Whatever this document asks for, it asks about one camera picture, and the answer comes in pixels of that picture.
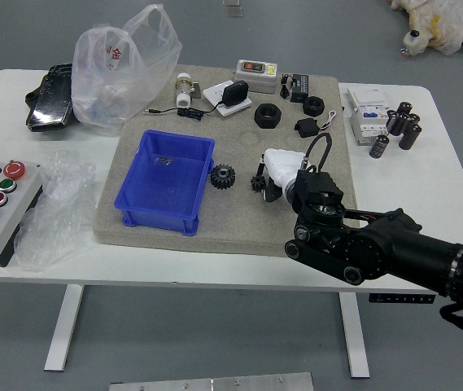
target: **white table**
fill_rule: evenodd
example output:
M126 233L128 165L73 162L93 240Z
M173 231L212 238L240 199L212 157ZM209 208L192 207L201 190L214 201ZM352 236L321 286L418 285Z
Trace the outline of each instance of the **white table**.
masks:
M48 134L28 131L24 96L39 86L45 74L28 70L0 72L0 162L42 162L55 151L79 151L83 162L96 165L94 198L98 200L118 138L95 133L82 125ZM347 85L340 85L342 93L346 88ZM397 143L392 143L383 157L375 160L369 157L369 147L356 145L346 125L358 208L386 212L402 207L423 225L423 234L463 243L463 170L430 93L415 86L382 88L391 106L397 108L402 100L413 104L424 131L410 151L401 151ZM347 102L345 106L344 115L350 116ZM63 370L84 285L340 292L354 377L369 377L355 292L426 292L390 275L354 287L289 258L105 245L96 240L92 230L81 251L56 265L34 272L11 263L0 268L0 281L68 284L47 370Z

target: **black capacitor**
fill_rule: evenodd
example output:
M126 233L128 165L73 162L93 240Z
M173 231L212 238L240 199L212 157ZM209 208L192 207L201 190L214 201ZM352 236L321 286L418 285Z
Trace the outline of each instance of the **black capacitor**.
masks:
M400 112L397 114L394 125L388 130L388 133L393 136L400 136L407 130L411 123L412 120L410 116L404 112Z
M417 114L414 114L413 112L411 112L408 116L410 117L414 125L417 125L419 121L421 120L421 118Z
M421 133L422 128L419 125L410 126L403 134L403 138L400 141L400 148L408 150L416 142L417 136Z
M370 148L370 157L373 157L374 159L379 159L385 151L385 148L387 148L389 142L390 140L387 136L384 136L383 134L377 136L376 142L372 145L372 148Z
M387 131L392 129L392 126L395 124L395 119L397 118L397 111L396 110L388 110L387 111L388 120L387 120Z
M400 106L397 108L397 112L404 112L405 114L410 114L412 111L412 104L409 102L401 102Z

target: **green button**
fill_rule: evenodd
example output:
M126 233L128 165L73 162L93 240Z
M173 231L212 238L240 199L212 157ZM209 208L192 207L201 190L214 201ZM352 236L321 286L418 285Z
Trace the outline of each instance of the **green button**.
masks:
M9 192L13 191L14 189L16 189L16 182L14 182L12 179L3 179L0 182L1 191Z

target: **black gear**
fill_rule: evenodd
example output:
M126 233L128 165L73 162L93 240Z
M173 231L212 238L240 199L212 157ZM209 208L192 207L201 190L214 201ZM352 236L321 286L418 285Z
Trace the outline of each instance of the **black gear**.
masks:
M235 179L234 168L230 165L216 165L210 175L212 185L225 190L233 186Z
M264 175L255 175L251 178L251 187L254 191L262 191L265 189L266 183Z

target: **gray floor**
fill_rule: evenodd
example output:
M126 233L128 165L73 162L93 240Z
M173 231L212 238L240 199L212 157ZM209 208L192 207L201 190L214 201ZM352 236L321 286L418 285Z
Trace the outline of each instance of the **gray floor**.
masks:
M121 26L144 4L0 1L0 69L70 62L86 29ZM424 86L463 165L463 49L404 59L408 16L385 0L243 0L239 19L226 17L220 0L164 4L184 45L180 64L262 59L284 72ZM312 373L316 391L463 389L463 332L439 317L442 298L376 305L359 295L372 378L351 380L336 294L165 288L88 287L66 371L47 373L63 293L0 283L0 390L299 371Z

